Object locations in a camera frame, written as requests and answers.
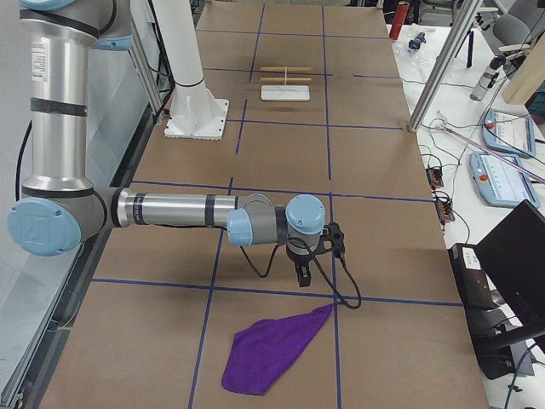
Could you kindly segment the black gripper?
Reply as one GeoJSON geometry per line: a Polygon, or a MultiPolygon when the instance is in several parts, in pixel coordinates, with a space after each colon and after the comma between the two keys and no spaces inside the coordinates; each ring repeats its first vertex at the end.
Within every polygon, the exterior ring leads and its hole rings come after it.
{"type": "Polygon", "coordinates": [[[312,283],[312,275],[309,263],[313,259],[313,250],[301,238],[289,238],[286,244],[286,253],[289,259],[295,264],[298,285],[308,287],[312,283]]]}

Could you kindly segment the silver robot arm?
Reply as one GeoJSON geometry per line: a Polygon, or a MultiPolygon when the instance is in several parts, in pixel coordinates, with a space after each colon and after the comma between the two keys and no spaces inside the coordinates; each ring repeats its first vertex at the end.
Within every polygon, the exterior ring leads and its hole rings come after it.
{"type": "Polygon", "coordinates": [[[324,206],[310,195],[275,205],[266,196],[135,193],[97,187],[86,174],[89,52],[127,50],[127,1],[23,1],[31,35],[32,172],[8,214],[12,240],[37,256],[57,256],[107,228],[213,228],[241,248],[284,246],[300,286],[325,253],[324,206]]]}

